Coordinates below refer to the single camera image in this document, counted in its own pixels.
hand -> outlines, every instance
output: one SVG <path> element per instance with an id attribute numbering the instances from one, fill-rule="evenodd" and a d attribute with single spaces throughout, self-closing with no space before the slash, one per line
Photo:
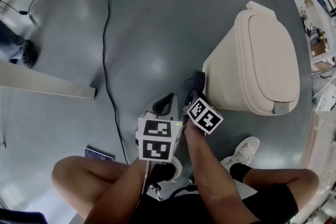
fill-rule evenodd
<path id="1" fill-rule="evenodd" d="M 203 135 L 203 131 L 198 128 L 193 121 L 189 118 L 188 122 L 187 122 L 187 127 L 184 130 L 184 134 L 200 134 Z"/>

phone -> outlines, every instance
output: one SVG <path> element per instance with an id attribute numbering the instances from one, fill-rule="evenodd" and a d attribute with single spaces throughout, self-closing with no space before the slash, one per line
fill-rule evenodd
<path id="1" fill-rule="evenodd" d="M 85 158 L 93 158 L 93 159 L 105 159 L 108 161 L 113 161 L 114 162 L 114 157 L 109 156 L 107 153 L 99 152 L 96 149 L 86 147 L 84 149 L 84 157 Z"/>

beige trash can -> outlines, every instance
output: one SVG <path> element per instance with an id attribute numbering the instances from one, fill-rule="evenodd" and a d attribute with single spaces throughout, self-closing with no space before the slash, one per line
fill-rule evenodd
<path id="1" fill-rule="evenodd" d="M 205 95 L 220 109 L 290 112 L 300 79 L 293 42 L 273 10 L 250 1 L 204 62 Z"/>

gray floor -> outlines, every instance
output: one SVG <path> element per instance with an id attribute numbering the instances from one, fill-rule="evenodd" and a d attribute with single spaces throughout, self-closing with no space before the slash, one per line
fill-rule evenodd
<path id="1" fill-rule="evenodd" d="M 111 0 L 107 31 L 107 67 L 129 160 L 137 156 L 134 130 L 145 103 L 164 93 L 177 94 L 182 108 L 184 80 L 218 45 L 250 0 Z M 299 62 L 300 100 L 293 112 L 265 117 L 221 111 L 224 122 L 209 138 L 219 159 L 248 135 L 261 139 L 253 161 L 259 168 L 295 168 L 308 138 L 311 78 L 307 44 L 293 0 L 252 0 L 273 9 L 288 29 Z M 27 9 L 31 0 L 11 0 Z M 73 214 L 52 189 L 54 163 L 82 155 L 88 144 L 123 162 L 114 114 L 104 89 L 102 32 L 107 0 L 37 0 L 32 14 L 38 26 L 8 11 L 2 19 L 29 37 L 40 50 L 35 70 L 98 89 L 95 100 L 1 89 L 2 131 L 7 149 L 0 152 L 0 194 L 13 209 L 40 210 L 51 224 Z M 182 139 L 177 156 L 184 165 L 177 183 L 191 173 Z"/>

black sock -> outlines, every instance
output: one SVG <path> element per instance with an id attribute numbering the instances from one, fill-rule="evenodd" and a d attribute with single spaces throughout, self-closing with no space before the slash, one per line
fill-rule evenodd
<path id="1" fill-rule="evenodd" d="M 243 179 L 248 171 L 250 171 L 252 168 L 241 163 L 236 163 L 230 168 L 230 174 L 233 179 L 243 183 Z"/>

